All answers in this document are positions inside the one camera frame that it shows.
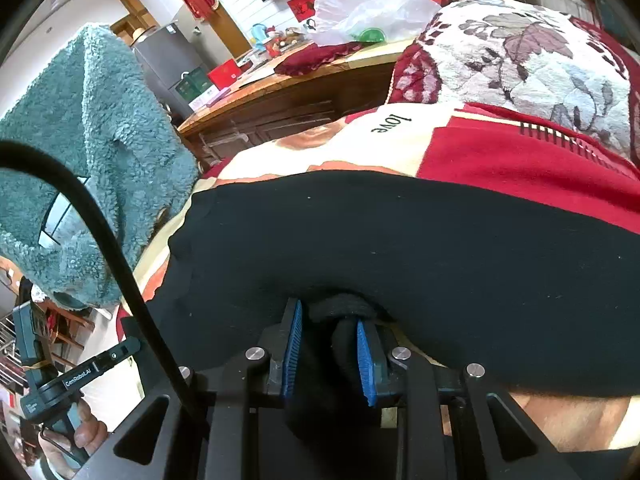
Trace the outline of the left hand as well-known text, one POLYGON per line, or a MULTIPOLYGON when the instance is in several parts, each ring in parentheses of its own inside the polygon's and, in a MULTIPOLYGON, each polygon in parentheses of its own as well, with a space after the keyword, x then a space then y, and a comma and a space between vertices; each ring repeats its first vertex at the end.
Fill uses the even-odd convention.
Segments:
MULTIPOLYGON (((108 437, 106 425, 92 414, 89 404, 84 399, 80 399, 77 403, 77 414, 80 425, 74 432, 73 442, 78 448, 92 455, 108 437)), ((68 457, 62 452, 62 450, 66 452, 72 450, 70 440, 64 434, 43 429, 39 436, 39 443, 54 478, 73 479, 78 467, 70 466, 68 457)))

